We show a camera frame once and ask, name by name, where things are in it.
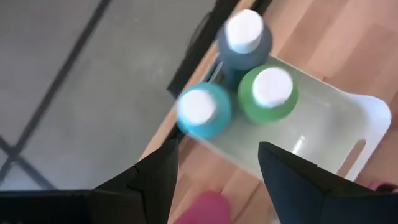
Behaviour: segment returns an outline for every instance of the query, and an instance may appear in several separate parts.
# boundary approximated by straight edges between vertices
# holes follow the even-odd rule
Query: teal bottle
[[[214,83],[191,86],[177,102],[177,125],[195,139],[208,139],[222,133],[231,117],[231,99]]]

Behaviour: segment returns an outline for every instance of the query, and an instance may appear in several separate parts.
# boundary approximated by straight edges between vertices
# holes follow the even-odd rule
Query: paint bottle
[[[223,85],[236,91],[248,71],[266,62],[272,48],[272,34],[260,14],[244,9],[218,31],[217,44],[223,62]]]
[[[232,104],[226,90],[214,83],[198,83],[177,102],[177,125],[195,139],[222,133],[231,122]]]
[[[284,69],[268,65],[252,69],[238,88],[238,102],[244,114],[255,123],[286,117],[297,104],[299,91]]]

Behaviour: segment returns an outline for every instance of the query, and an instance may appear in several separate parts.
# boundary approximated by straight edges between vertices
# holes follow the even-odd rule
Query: pink item
[[[192,203],[175,224],[230,224],[231,207],[216,192],[204,192]]]

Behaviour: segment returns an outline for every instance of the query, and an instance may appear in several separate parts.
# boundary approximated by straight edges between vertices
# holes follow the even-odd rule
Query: white cap
[[[264,29],[262,17],[255,11],[243,9],[230,18],[225,27],[226,39],[231,50],[247,54],[255,50]]]
[[[283,105],[293,91],[293,80],[281,68],[267,68],[253,82],[254,101],[263,108]]]
[[[216,110],[216,102],[206,90],[190,90],[178,101],[180,115],[191,125],[209,122]]]

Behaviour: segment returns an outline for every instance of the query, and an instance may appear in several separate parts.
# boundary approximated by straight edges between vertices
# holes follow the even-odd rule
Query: hardwood floor
[[[273,56],[391,107],[391,128],[357,179],[363,185],[373,180],[398,184],[397,11],[394,0],[275,0],[264,15],[274,36]],[[267,223],[273,216],[262,182],[199,142],[186,138],[181,147],[170,223],[204,190],[228,198],[233,223]]]

